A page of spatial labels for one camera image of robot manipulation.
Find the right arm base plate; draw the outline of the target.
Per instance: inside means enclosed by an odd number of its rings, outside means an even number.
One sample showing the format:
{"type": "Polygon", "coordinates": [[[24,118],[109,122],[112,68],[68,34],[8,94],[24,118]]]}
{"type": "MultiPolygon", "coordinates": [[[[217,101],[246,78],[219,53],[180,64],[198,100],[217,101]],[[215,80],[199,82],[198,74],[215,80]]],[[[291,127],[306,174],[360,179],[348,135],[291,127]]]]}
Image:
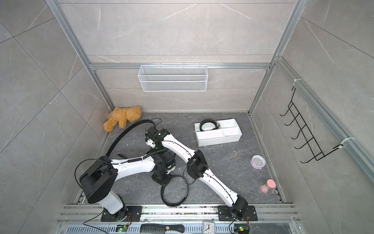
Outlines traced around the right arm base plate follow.
{"type": "Polygon", "coordinates": [[[254,206],[248,205],[245,209],[234,209],[228,206],[218,206],[217,214],[219,221],[258,221],[257,212],[254,206]]]}

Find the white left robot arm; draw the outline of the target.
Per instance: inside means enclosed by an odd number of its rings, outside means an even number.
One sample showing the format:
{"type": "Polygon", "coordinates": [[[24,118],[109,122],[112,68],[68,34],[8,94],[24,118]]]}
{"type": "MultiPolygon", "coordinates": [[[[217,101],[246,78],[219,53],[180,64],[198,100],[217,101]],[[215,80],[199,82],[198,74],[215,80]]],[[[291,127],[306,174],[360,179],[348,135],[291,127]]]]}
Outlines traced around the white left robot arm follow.
{"type": "Polygon", "coordinates": [[[107,156],[93,159],[93,164],[76,179],[89,204],[99,204],[112,215],[127,213],[121,197],[112,191],[114,182],[124,177],[153,173],[153,180],[165,185],[175,169],[175,153],[168,149],[155,150],[146,155],[124,160],[111,160],[107,156]]]}

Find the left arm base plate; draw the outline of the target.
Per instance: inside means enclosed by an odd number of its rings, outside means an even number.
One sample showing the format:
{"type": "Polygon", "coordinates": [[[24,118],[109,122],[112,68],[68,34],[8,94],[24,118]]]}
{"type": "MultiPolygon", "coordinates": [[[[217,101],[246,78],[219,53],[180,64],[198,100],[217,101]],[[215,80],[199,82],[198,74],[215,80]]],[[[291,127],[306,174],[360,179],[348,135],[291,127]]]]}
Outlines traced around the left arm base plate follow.
{"type": "Polygon", "coordinates": [[[130,222],[140,221],[142,214],[142,206],[127,206],[122,208],[115,214],[110,214],[107,209],[104,208],[103,215],[100,219],[101,222],[130,222]]]}

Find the white compartment storage tray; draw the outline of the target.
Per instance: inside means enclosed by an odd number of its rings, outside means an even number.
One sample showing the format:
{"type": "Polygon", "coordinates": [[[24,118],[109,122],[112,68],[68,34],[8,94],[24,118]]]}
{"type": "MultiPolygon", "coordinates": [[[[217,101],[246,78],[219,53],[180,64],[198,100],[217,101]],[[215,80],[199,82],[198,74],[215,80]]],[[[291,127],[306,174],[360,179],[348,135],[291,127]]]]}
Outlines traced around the white compartment storage tray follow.
{"type": "Polygon", "coordinates": [[[240,127],[235,119],[217,121],[220,129],[201,132],[200,123],[195,123],[195,134],[199,147],[238,142],[242,136],[240,127]]]}

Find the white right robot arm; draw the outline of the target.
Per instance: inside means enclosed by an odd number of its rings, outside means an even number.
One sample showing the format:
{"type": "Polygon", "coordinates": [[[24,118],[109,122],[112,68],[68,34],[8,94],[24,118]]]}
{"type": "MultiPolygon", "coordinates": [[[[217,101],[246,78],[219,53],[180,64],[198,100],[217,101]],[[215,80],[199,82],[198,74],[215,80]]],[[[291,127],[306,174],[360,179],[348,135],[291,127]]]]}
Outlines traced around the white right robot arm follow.
{"type": "Polygon", "coordinates": [[[240,221],[246,217],[248,202],[214,175],[202,151],[195,151],[185,146],[166,129],[158,131],[151,127],[146,131],[146,137],[147,141],[153,142],[156,148],[167,148],[179,156],[186,163],[189,176],[211,188],[231,208],[233,217],[240,221]]]}

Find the black belt with silver buckle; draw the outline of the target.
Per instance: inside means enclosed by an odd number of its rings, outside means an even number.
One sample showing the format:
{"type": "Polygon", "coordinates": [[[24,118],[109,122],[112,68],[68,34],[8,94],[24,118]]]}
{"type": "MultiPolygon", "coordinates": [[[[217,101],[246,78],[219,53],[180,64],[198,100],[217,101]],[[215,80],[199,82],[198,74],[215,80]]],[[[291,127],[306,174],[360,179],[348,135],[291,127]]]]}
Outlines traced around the black belt with silver buckle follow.
{"type": "Polygon", "coordinates": [[[220,129],[220,125],[217,121],[213,119],[205,119],[200,123],[199,129],[201,132],[218,130],[220,129]]]}

